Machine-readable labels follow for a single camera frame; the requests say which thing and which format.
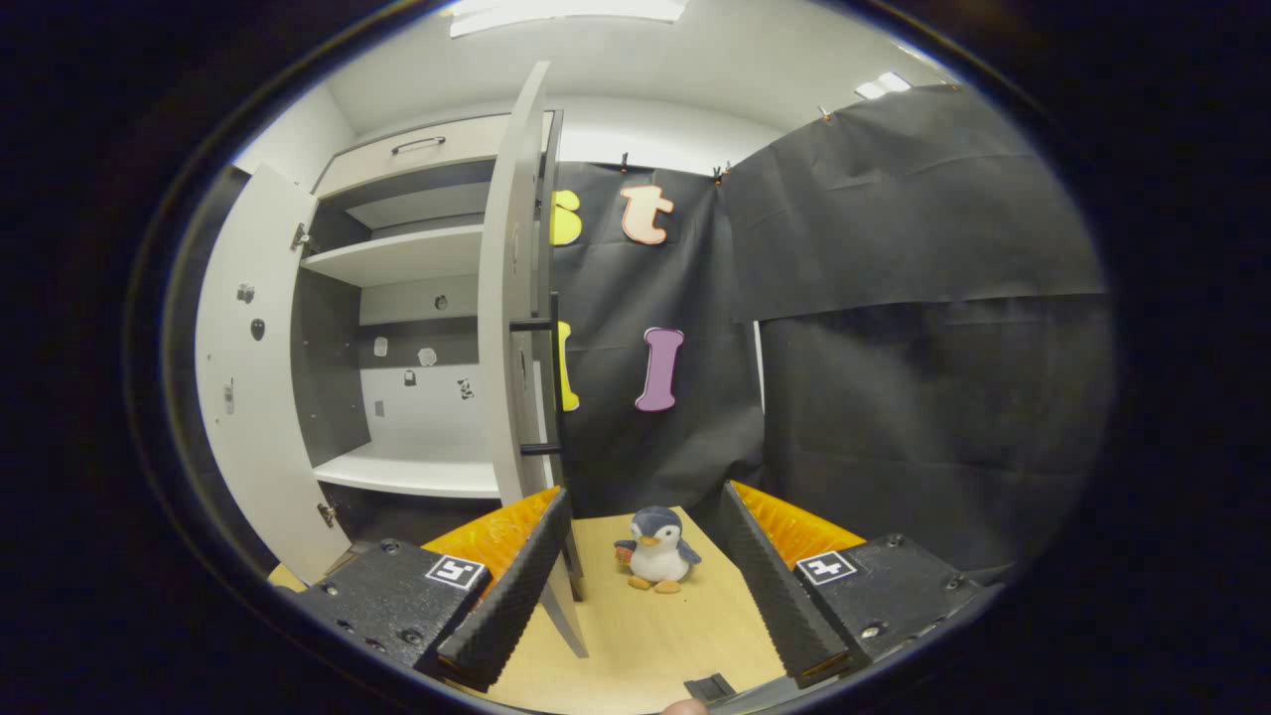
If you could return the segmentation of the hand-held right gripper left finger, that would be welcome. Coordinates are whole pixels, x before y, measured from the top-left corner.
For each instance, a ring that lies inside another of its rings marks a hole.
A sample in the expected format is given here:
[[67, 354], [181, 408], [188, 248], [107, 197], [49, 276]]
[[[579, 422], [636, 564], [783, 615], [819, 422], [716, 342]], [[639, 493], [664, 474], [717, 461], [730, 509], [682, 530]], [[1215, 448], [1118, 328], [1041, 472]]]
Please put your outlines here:
[[567, 493], [554, 486], [422, 546], [383, 538], [296, 605], [372, 655], [486, 691], [520, 643], [569, 523]]

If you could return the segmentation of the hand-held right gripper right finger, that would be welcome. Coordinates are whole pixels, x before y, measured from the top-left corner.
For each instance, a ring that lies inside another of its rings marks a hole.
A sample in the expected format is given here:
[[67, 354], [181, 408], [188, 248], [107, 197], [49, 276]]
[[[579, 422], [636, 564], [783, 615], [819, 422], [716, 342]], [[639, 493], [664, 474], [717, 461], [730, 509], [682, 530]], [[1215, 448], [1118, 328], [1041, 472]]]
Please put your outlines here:
[[916, 646], [984, 602], [977, 580], [907, 535], [862, 538], [741, 483], [723, 488], [719, 523], [721, 547], [802, 688]]

